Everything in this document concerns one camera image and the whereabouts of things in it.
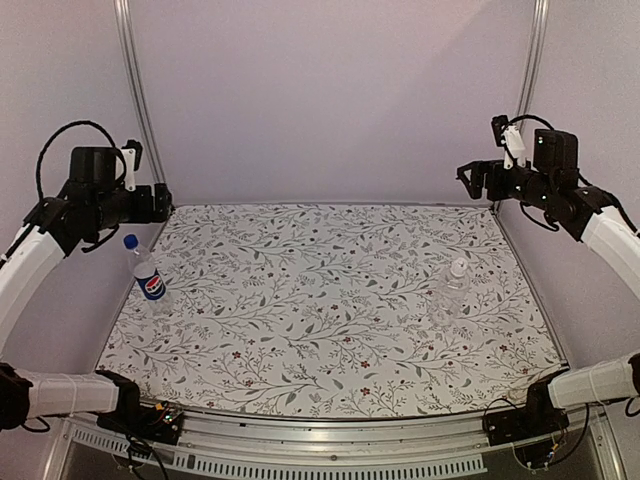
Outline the Pepsi label plastic bottle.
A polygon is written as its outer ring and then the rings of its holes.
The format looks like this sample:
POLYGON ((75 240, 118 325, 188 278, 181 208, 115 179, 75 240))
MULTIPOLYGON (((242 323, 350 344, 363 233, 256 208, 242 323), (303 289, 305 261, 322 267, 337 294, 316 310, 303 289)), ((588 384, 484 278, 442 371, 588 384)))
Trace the Pepsi label plastic bottle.
POLYGON ((151 311, 158 315, 171 314, 173 309, 171 294, 151 251, 140 241, 136 249, 126 250, 129 270, 151 311))

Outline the blue bottle cap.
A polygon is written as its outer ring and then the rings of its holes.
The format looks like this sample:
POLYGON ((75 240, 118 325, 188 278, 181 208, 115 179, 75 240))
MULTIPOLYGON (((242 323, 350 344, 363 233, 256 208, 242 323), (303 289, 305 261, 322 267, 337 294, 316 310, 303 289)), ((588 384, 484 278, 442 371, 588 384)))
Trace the blue bottle cap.
POLYGON ((136 235, 128 234, 123 238, 123 244, 126 249, 134 250, 138 247, 139 241, 136 235))

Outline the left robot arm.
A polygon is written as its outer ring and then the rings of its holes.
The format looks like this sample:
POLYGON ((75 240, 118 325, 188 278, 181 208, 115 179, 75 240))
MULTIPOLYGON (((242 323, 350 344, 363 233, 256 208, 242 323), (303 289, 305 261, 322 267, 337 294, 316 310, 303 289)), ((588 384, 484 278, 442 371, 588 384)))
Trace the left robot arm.
MULTIPOLYGON (((38 201, 1 256, 1 338, 8 339, 32 295, 77 246, 89 253, 123 224, 161 224, 172 212, 163 183, 139 185, 142 145, 76 147, 69 178, 55 197, 38 201)), ((142 405, 138 385, 111 371, 84 375, 29 372, 1 365, 1 427, 30 419, 94 413, 99 426, 156 439, 175 426, 162 411, 142 405)))

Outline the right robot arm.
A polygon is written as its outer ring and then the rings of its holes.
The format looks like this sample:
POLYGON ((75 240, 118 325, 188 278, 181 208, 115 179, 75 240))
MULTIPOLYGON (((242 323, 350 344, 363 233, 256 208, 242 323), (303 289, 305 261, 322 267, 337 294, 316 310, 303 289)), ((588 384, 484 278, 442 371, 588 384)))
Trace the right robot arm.
MULTIPOLYGON (((502 160, 476 160, 459 167, 456 176, 469 196, 490 201, 513 199, 541 210, 548 227, 564 229, 598 255, 633 293, 639 291, 639 232, 611 193, 585 183, 578 167, 578 139, 555 129, 534 133, 533 158, 520 158, 521 137, 505 126, 497 144, 502 160)), ((569 370, 532 384, 528 406, 517 415, 517 427, 537 436, 552 424, 556 412, 579 405, 606 404, 639 395, 639 355, 569 370)))

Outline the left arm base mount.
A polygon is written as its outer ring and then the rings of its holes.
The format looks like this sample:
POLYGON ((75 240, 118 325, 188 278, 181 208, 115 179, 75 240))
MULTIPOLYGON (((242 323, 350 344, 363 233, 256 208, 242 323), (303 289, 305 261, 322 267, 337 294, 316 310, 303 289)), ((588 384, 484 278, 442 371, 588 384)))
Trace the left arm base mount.
POLYGON ((97 415, 100 428, 167 445, 178 444, 183 422, 183 410, 168 402, 154 406, 119 402, 114 411, 97 415))

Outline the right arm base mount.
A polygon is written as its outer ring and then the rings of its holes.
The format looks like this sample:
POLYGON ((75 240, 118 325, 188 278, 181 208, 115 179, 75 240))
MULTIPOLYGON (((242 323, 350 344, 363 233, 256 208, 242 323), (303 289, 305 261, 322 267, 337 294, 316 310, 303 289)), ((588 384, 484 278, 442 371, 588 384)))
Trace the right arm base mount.
POLYGON ((482 416, 489 445, 511 445, 516 460, 529 470, 551 466, 569 425, 563 410, 518 407, 506 398, 492 401, 482 416))

